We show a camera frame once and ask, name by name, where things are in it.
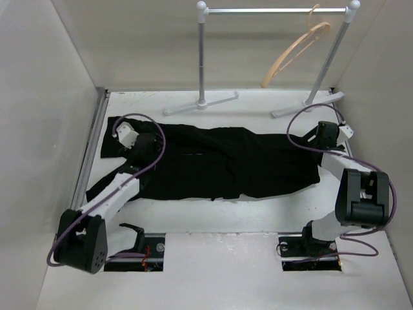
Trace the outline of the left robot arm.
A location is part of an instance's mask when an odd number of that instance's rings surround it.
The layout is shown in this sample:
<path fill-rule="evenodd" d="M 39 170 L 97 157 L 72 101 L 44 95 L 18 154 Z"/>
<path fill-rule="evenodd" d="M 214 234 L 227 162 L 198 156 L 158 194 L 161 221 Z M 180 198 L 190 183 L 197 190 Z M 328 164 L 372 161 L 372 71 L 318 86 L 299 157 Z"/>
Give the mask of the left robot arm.
<path fill-rule="evenodd" d="M 126 161 L 95 198 L 77 210 L 67 209 L 60 217 L 55 242 L 46 262 L 50 267 L 68 266 L 96 274 L 117 258 L 144 257 L 145 231 L 127 223 L 116 223 L 117 213 L 145 187 L 166 149 L 163 133 L 133 134 L 126 149 L 137 158 Z"/>

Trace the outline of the black trousers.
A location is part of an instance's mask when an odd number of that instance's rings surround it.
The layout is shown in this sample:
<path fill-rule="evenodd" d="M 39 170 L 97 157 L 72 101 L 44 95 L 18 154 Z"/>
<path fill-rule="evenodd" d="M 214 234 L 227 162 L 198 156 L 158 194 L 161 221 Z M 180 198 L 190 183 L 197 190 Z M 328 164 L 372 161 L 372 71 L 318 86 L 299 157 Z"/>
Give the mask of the black trousers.
<path fill-rule="evenodd" d="M 166 149 L 137 198 L 267 198 L 319 183 L 314 152 L 303 137 L 256 134 L 243 127 L 201 129 L 127 118 L 140 134 L 163 133 Z"/>

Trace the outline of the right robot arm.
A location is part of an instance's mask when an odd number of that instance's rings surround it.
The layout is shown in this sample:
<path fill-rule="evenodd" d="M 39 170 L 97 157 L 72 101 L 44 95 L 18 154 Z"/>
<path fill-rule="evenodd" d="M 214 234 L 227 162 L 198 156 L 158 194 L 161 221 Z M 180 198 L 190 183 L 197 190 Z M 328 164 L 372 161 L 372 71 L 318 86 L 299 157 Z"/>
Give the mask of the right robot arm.
<path fill-rule="evenodd" d="M 351 137 L 348 125 L 320 121 L 308 132 L 305 147 L 314 151 L 318 165 L 340 182 L 333 211 L 308 222 L 298 251 L 310 260 L 339 256 L 336 238 L 355 242 L 358 229 L 380 229 L 390 219 L 388 175 L 347 156 L 341 145 Z"/>

